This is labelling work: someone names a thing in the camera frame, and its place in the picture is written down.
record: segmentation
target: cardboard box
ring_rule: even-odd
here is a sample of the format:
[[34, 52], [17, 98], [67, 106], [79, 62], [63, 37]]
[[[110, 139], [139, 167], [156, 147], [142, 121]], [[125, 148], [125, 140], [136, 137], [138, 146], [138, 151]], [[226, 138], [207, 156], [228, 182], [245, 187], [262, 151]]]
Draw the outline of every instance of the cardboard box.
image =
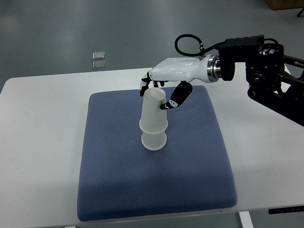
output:
[[304, 0], [266, 0], [272, 10], [303, 8]]

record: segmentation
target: black fingertip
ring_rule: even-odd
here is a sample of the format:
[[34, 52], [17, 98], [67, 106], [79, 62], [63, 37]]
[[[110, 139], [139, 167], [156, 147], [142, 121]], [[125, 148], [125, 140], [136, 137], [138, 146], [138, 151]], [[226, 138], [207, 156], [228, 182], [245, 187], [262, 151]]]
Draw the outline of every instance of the black fingertip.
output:
[[165, 105], [166, 105], [166, 103], [164, 103], [164, 104], [161, 105], [161, 109], [162, 109], [162, 110], [166, 110], [166, 109], [167, 109], [167, 108], [165, 107]]

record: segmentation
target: plastic cup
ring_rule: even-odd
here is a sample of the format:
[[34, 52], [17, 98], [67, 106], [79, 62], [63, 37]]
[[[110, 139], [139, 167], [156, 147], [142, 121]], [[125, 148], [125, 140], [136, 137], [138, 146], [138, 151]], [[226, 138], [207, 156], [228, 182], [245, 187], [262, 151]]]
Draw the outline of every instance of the plastic cup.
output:
[[162, 147], [165, 146], [167, 142], [167, 135], [165, 131], [159, 134], [148, 134], [142, 132], [142, 144], [145, 148], [150, 151], [157, 151], [160, 150]]
[[166, 93], [160, 88], [149, 88], [143, 95], [141, 130], [148, 134], [159, 134], [168, 127], [167, 110], [160, 106], [166, 103]]
[[166, 93], [162, 89], [150, 88], [145, 91], [139, 126], [142, 130], [142, 144], [151, 151], [161, 149], [167, 142], [167, 110], [161, 110], [164, 103]]

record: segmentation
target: white robotic hand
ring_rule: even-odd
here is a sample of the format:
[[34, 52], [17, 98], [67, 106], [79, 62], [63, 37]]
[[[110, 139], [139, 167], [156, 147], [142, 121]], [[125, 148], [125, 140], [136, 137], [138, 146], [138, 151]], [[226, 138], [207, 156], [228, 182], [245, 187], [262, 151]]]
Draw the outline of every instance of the white robotic hand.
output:
[[153, 86], [158, 87], [158, 83], [164, 86], [165, 82], [181, 82], [173, 91], [170, 100], [161, 105], [161, 109], [172, 109], [180, 106], [192, 92], [191, 81], [194, 79], [206, 83], [217, 82], [220, 77], [218, 56], [207, 55], [202, 60], [198, 58], [182, 57], [167, 58], [157, 66], [153, 67], [147, 75], [142, 78], [140, 85], [140, 96], [149, 88], [149, 83], [153, 81]]

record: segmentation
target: blue mat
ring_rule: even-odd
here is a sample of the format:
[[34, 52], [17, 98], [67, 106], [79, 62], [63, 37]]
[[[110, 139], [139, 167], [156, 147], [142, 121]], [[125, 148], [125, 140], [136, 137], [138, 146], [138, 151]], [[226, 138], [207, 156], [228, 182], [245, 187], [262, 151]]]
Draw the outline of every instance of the blue mat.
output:
[[[167, 100], [174, 88], [164, 88]], [[233, 173], [207, 90], [167, 111], [167, 144], [145, 149], [139, 90], [89, 100], [78, 187], [81, 221], [235, 206]]]

